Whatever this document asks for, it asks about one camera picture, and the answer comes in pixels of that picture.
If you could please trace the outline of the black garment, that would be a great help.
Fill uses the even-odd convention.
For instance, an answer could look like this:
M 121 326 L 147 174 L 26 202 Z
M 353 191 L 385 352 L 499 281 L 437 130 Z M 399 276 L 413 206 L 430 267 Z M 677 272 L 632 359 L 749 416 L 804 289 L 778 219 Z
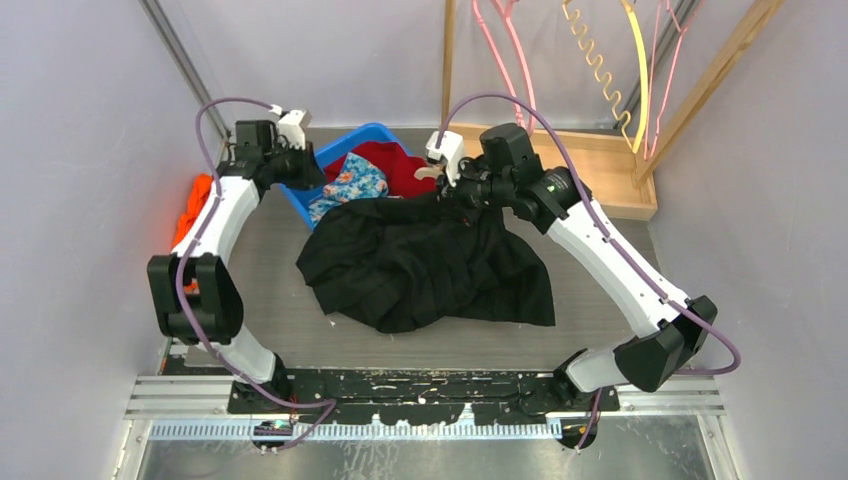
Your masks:
M 321 310 L 384 334 L 445 317 L 555 325 L 546 265 L 499 210 L 465 224 L 433 194 L 330 209 L 296 266 Z

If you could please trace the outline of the blue floral garment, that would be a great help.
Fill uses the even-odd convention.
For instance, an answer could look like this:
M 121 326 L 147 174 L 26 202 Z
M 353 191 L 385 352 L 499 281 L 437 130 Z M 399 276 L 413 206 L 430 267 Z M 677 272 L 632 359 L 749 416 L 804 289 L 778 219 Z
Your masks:
M 332 208 L 353 200 L 386 197 L 388 193 L 385 174 L 364 157 L 348 153 L 338 176 L 323 186 L 319 196 L 309 204 L 310 221 L 317 225 Z

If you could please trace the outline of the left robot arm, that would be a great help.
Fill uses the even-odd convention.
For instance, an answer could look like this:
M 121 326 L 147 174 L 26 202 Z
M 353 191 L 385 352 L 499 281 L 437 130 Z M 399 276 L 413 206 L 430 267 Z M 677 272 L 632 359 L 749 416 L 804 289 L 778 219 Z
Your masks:
M 242 120 L 215 169 L 211 191 L 188 233 L 147 265 L 160 332 L 187 345 L 212 346 L 236 370 L 235 388 L 269 413 L 285 409 L 292 386 L 280 357 L 244 324 L 244 304 L 227 269 L 236 240 L 264 194 L 280 184 L 312 190 L 326 182 L 305 128 L 305 110 L 273 120 Z

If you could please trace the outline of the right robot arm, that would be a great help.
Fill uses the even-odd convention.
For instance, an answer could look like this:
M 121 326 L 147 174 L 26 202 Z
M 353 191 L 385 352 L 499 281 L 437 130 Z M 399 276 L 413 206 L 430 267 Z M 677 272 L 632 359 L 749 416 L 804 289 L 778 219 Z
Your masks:
M 718 314 L 706 295 L 673 286 L 620 234 L 588 188 L 571 171 L 543 167 L 527 131 L 515 123 L 480 136 L 482 152 L 467 155 L 463 137 L 434 132 L 426 159 L 437 170 L 441 201 L 471 222 L 485 208 L 512 209 L 571 254 L 623 313 L 631 339 L 583 349 L 554 371 L 558 403 L 582 409 L 594 392 L 631 385 L 657 391 L 699 352 Z

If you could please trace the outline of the red pleated skirt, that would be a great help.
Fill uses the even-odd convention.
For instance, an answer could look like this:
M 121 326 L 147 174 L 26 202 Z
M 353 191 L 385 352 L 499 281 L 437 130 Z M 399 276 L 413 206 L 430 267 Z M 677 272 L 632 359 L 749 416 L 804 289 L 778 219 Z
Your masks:
M 436 190 L 432 178 L 416 179 L 414 173 L 426 166 L 424 159 L 408 155 L 397 142 L 364 142 L 351 153 L 369 161 L 384 174 L 388 194 L 403 198 L 414 198 Z

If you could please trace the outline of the pink wire hanger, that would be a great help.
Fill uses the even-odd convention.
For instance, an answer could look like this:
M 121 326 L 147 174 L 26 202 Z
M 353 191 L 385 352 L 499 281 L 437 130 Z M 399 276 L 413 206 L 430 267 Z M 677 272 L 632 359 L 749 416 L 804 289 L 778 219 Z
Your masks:
M 671 95 L 678 56 L 690 24 L 700 8 L 700 1 L 659 1 L 656 7 L 654 33 L 650 44 L 648 97 L 643 110 L 648 114 L 643 144 L 644 162 L 658 151 L 663 117 Z

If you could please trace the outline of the wooden hanger with metal hook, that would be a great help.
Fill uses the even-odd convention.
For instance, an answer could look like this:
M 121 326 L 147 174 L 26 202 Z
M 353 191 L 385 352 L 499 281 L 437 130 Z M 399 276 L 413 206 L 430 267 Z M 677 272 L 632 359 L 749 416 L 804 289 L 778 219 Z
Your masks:
M 647 48 L 640 21 L 635 12 L 635 3 L 633 1 L 620 1 L 634 42 L 639 70 L 638 99 L 641 109 L 633 134 L 627 133 L 627 128 L 634 121 L 632 108 L 624 105 L 622 92 L 612 88 L 615 77 L 612 71 L 607 68 L 604 55 L 597 50 L 596 40 L 591 36 L 590 27 L 585 22 L 581 10 L 572 7 L 571 4 L 571 1 L 561 3 L 562 14 L 575 38 L 577 47 L 584 54 L 585 63 L 591 69 L 595 82 L 600 86 L 601 93 L 609 104 L 613 119 L 619 124 L 618 130 L 625 144 L 633 154 L 637 154 L 644 146 L 648 130 L 649 113 L 646 107 L 652 90 Z

